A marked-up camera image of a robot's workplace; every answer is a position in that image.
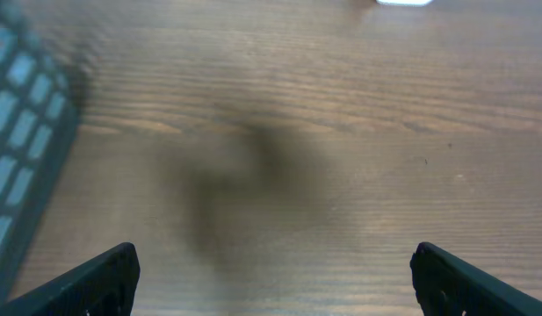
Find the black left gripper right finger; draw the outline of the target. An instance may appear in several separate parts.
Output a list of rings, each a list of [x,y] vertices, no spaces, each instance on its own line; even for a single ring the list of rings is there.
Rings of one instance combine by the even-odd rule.
[[[424,316],[542,316],[542,301],[429,242],[410,261]]]

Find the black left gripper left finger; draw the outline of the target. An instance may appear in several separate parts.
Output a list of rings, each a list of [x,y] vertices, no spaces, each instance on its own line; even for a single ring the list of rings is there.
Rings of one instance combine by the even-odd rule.
[[[141,268],[123,242],[0,306],[0,316],[130,316]]]

